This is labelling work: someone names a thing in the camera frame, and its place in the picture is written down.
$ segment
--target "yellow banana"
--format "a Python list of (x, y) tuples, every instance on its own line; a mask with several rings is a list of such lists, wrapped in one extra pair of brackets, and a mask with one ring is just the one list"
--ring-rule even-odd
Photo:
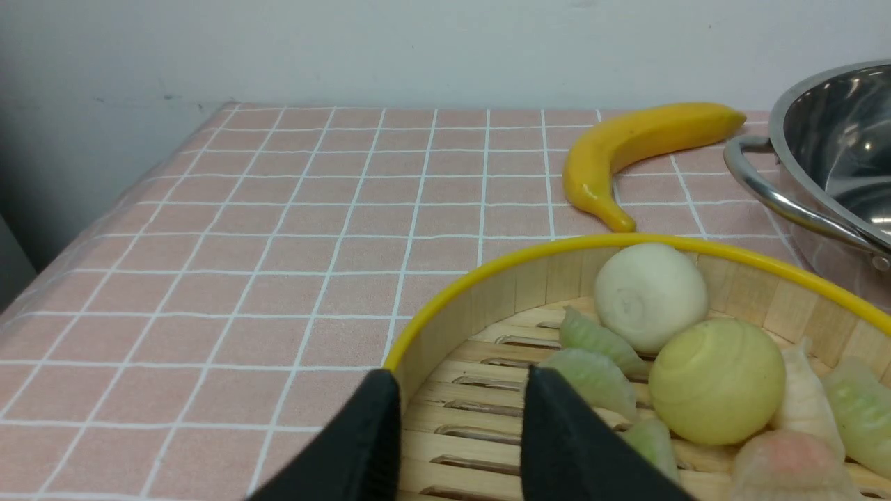
[(613, 175), (650, 157), (722, 141), (745, 121), (746, 115), (722, 104), (674, 103), (601, 122), (569, 150), (563, 169), (566, 198), (610, 230), (633, 232), (636, 223), (612, 198)]

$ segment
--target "stainless steel pot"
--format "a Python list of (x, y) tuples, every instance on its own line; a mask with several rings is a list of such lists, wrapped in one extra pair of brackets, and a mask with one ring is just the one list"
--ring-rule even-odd
[[(724, 148), (736, 180), (792, 223), (818, 274), (891, 310), (891, 60), (814, 75), (774, 104), (770, 137), (738, 136)], [(771, 185), (744, 152), (773, 150)]]

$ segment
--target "table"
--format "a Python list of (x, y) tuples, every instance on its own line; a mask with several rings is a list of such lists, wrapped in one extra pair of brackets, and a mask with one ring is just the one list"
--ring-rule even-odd
[[(567, 205), (560, 172), (615, 113), (227, 104), (0, 317), (0, 496), (243, 497), (446, 284), (608, 231)], [(767, 114), (749, 118), (763, 134)], [(721, 145), (616, 189), (638, 231), (802, 263)]]

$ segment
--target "green dumpling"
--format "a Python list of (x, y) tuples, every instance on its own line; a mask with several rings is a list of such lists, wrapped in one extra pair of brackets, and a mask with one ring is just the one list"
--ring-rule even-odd
[(588, 405), (637, 421), (634, 386), (606, 356), (582, 349), (562, 349), (538, 366), (559, 372)]
[(570, 306), (565, 309), (566, 316), (560, 324), (560, 344), (563, 348), (578, 348), (605, 355), (629, 377), (647, 375), (647, 364), (637, 356), (628, 341), (582, 315), (577, 309)]

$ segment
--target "steamer basket slat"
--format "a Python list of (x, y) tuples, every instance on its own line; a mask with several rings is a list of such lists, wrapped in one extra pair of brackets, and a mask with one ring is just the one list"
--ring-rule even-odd
[[(729, 246), (647, 234), (551, 242), (474, 270), (442, 291), (406, 326), (385, 367), (403, 401), (400, 501), (522, 499), (519, 437), (527, 367), (560, 348), (563, 308), (596, 318), (600, 267), (621, 248), (664, 242), (684, 251), (706, 278), (709, 316), (761, 326), (781, 347), (813, 340), (814, 371), (863, 357), (891, 383), (891, 317), (779, 261)], [(645, 381), (632, 381), (642, 416), (653, 415)], [(594, 409), (614, 430), (629, 422)], [(696, 498), (726, 499), (736, 447), (673, 437), (682, 485)], [(891, 499), (891, 480), (846, 463), (864, 494)]]

